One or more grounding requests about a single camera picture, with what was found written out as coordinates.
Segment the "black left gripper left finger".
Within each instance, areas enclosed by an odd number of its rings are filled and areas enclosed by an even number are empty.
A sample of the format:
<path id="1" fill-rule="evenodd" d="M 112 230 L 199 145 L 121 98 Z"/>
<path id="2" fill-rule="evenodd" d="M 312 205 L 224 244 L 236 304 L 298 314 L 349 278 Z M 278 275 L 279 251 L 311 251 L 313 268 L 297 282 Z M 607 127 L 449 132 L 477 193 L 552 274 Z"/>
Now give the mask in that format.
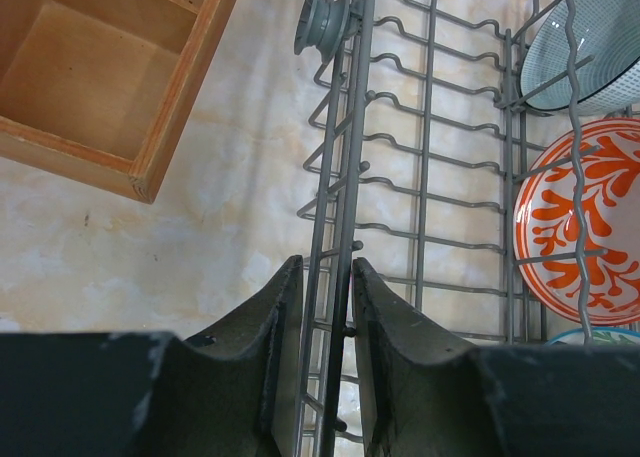
<path id="1" fill-rule="evenodd" d="M 290 456 L 303 261 L 223 318 L 165 331 L 5 333 L 5 456 Z"/>

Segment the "grey wire dish rack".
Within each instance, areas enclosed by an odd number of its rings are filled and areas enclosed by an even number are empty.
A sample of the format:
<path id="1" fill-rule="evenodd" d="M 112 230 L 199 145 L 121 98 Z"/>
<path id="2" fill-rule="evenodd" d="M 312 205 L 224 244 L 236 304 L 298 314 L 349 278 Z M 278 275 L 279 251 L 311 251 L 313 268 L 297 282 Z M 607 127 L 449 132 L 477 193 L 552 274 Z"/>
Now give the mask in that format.
<path id="1" fill-rule="evenodd" d="M 319 177 L 299 209 L 314 224 L 302 334 L 297 456 L 369 456 L 364 449 L 352 265 L 367 260 L 400 298 L 477 346 L 546 345 L 593 327 L 639 333 L 638 321 L 595 326 L 587 309 L 582 127 L 633 118 L 639 102 L 577 113 L 574 0 L 565 23 L 568 109 L 540 112 L 520 90 L 524 59 L 562 0 L 305 0 L 294 48 L 316 48 L 327 94 L 309 122 L 323 142 L 304 162 Z M 514 253 L 515 204 L 538 157 L 574 134 L 570 158 L 579 237 L 577 322 L 548 309 Z"/>

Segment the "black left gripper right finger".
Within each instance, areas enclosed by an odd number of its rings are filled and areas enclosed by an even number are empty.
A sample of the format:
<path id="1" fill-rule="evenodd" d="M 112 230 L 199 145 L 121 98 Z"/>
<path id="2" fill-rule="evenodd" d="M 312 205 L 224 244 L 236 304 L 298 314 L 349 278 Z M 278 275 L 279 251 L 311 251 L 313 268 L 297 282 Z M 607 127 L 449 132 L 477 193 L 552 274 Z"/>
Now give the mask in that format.
<path id="1" fill-rule="evenodd" d="M 369 456 L 635 456 L 635 346 L 477 346 L 352 265 Z"/>

